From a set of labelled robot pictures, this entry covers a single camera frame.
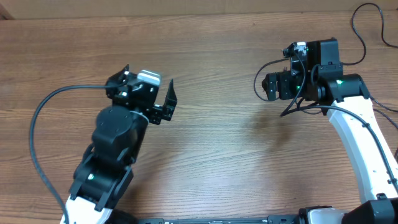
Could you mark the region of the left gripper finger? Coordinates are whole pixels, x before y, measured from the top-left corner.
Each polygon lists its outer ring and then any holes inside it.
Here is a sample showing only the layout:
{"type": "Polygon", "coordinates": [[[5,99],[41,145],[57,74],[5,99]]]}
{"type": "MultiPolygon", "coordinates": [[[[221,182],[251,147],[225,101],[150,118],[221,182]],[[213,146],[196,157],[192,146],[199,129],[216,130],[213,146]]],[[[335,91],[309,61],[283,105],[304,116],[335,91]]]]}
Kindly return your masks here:
{"type": "Polygon", "coordinates": [[[110,86],[106,91],[109,92],[119,92],[122,90],[128,90],[127,86],[130,78],[129,64],[127,64],[121,71],[110,76],[106,82],[106,86],[110,86]]]}
{"type": "Polygon", "coordinates": [[[171,120],[175,108],[177,106],[177,96],[174,90],[174,80],[171,79],[169,83],[169,89],[167,90],[167,94],[165,97],[165,102],[163,105],[163,119],[164,120],[171,120]]]}

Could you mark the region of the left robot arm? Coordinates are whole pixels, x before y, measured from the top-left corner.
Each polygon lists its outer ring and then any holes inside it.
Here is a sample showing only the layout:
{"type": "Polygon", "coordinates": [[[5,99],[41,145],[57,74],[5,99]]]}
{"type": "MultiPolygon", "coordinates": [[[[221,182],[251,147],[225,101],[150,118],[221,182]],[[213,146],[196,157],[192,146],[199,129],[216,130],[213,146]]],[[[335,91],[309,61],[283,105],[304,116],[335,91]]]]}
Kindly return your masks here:
{"type": "Polygon", "coordinates": [[[171,120],[177,105],[174,84],[169,83],[164,104],[155,100],[161,75],[149,70],[131,73],[125,66],[105,83],[111,106],[96,117],[92,142],[73,174],[62,223],[138,223],[116,209],[134,177],[146,129],[171,120]]]}

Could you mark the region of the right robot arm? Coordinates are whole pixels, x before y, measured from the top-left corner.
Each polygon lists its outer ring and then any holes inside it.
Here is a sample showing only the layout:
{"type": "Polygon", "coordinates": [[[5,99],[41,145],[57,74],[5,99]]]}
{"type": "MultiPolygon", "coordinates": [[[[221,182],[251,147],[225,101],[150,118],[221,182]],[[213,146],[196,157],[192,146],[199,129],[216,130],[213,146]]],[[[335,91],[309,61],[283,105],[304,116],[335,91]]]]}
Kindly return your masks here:
{"type": "Polygon", "coordinates": [[[397,223],[397,161],[377,124],[371,94],[358,74],[345,75],[334,38],[293,42],[283,51],[290,70],[268,73],[266,101],[290,100],[282,116],[319,108],[350,159],[361,204],[301,208],[288,223],[397,223]]]}

